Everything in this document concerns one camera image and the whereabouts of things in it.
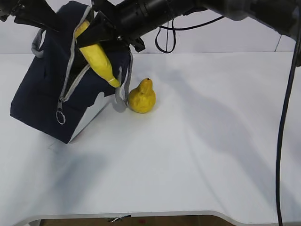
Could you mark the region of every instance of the zipper pull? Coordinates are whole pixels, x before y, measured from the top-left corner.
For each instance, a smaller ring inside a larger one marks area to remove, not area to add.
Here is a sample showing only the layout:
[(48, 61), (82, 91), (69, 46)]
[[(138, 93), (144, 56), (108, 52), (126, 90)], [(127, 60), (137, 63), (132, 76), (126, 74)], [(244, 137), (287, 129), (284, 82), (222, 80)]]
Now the zipper pull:
[(64, 125), (66, 123), (66, 117), (63, 113), (63, 102), (64, 102), (64, 98), (61, 97), (58, 100), (57, 111), (56, 111), (56, 114), (55, 114), (57, 122), (60, 123), (61, 125)]

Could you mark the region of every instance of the gray strap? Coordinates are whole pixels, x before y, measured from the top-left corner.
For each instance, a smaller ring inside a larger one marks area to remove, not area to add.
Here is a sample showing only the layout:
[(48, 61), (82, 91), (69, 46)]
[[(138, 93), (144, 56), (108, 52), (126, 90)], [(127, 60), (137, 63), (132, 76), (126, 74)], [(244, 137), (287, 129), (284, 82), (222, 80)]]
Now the gray strap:
[[(125, 111), (127, 108), (127, 99), (129, 95), (129, 87), (132, 79), (132, 69), (133, 69), (133, 54), (130, 53), (130, 64), (128, 66), (128, 75), (127, 75), (127, 81), (124, 84), (124, 92), (125, 92), (125, 98), (122, 99), (120, 96), (120, 90), (121, 87), (116, 88), (115, 91), (115, 99), (119, 106), (121, 106), (123, 109), (122, 111)], [(121, 83), (122, 81), (122, 67), (119, 68), (119, 76), (118, 81)]]
[(37, 57), (37, 58), (43, 58), (44, 56), (44, 51), (40, 51), (40, 45), (42, 42), (42, 35), (44, 33), (44, 29), (39, 29), (36, 37), (34, 38), (32, 42), (32, 53)]

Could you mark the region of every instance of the floor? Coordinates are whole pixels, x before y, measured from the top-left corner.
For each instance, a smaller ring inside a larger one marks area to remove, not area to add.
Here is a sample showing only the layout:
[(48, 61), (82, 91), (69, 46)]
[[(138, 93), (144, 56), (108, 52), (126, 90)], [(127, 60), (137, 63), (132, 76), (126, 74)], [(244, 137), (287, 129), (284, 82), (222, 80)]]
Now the floor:
[(210, 215), (125, 218), (114, 223), (108, 219), (44, 220), (40, 226), (232, 226)]

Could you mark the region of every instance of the yellow pear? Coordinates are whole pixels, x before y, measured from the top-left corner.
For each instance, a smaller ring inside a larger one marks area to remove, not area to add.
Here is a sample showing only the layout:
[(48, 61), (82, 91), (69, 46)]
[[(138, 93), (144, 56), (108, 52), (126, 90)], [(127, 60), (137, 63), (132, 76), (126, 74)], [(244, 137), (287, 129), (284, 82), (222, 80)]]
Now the yellow pear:
[(152, 88), (152, 80), (144, 79), (128, 96), (130, 108), (137, 113), (147, 113), (156, 104), (156, 93)]

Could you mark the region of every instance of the robotic arm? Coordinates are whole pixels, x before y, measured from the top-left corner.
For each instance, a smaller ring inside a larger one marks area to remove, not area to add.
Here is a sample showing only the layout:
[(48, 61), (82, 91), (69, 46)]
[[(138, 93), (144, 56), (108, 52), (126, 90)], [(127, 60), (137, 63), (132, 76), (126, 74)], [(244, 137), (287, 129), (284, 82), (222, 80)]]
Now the robotic arm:
[[(145, 49), (140, 38), (166, 22), (193, 12), (213, 10), (234, 21), (251, 17), (280, 34), (296, 39), (299, 11), (294, 0), (124, 0), (114, 6), (92, 0), (95, 20), (79, 38), (80, 47), (108, 40), (123, 40), (136, 51)], [(45, 0), (0, 0), (0, 20), (15, 16), (15, 23), (60, 31), (60, 18)]]

